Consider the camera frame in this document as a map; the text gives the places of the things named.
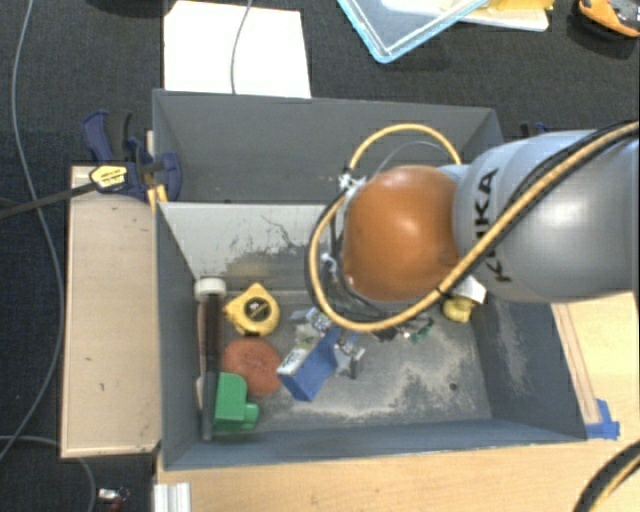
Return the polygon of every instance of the clear plastic container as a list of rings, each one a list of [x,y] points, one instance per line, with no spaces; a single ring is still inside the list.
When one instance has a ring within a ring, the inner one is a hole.
[[[423,2],[429,14],[410,12]],[[450,27],[487,0],[338,0],[373,58],[392,62]]]

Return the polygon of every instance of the gray bin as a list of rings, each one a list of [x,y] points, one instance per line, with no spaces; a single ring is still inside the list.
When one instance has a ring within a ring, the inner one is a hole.
[[[417,345],[363,338],[358,380],[331,377],[311,403],[281,389],[258,401],[255,431],[199,440],[194,279],[223,277],[230,295],[262,282],[282,308],[268,339],[284,356],[293,345],[291,313],[310,307],[304,248],[335,194],[332,179],[364,137],[400,121],[440,129],[465,161],[502,141],[488,109],[155,91],[156,154],[177,151],[185,173],[181,202],[161,205],[156,216],[167,470],[586,438],[550,307],[490,296],[468,325],[432,308],[435,324]],[[364,172],[407,140],[391,139],[367,155]],[[419,152],[403,158],[446,162],[436,150],[411,149]]]

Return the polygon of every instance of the dark carpet floor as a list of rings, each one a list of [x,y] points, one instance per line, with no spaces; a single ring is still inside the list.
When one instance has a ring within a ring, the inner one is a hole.
[[[0,15],[0,197],[28,192],[10,121],[10,75],[26,0]],[[300,9],[316,97],[485,106],[507,138],[523,121],[551,129],[599,127],[638,117],[638,45],[605,41],[574,23],[557,0],[551,28],[524,33],[459,24],[390,65],[377,64],[335,1],[258,0]],[[151,90],[162,85],[161,0],[36,0],[18,85],[18,119],[39,195],[68,185],[71,162],[88,157],[79,123],[98,108],[134,113],[131,133],[150,128]],[[64,204],[46,209],[59,257]],[[0,221],[0,435],[11,434],[44,378],[56,337],[55,278],[37,217]],[[59,379],[26,429],[56,438]],[[97,485],[132,491],[149,509],[149,456],[90,461]],[[0,465],[4,511],[85,510],[82,470],[53,449],[16,446]],[[96,510],[106,510],[99,506]]]

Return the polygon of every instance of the brown ball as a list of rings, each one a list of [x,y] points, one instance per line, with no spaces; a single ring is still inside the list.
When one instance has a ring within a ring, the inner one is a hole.
[[[401,166],[369,180],[344,228],[347,282],[379,301],[431,291],[457,263],[452,210],[455,182],[434,167]]]
[[[222,358],[222,369],[240,375],[247,381],[250,395],[267,396],[278,390],[280,380],[276,369],[280,355],[262,338],[237,338],[227,345]]]

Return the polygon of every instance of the wooden table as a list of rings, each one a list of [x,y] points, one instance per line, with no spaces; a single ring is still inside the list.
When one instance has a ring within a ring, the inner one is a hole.
[[[640,438],[638,317],[631,294],[572,304],[593,390],[620,421],[618,441],[165,473],[190,482],[194,512],[571,511],[616,452]],[[640,475],[599,512],[640,510]]]

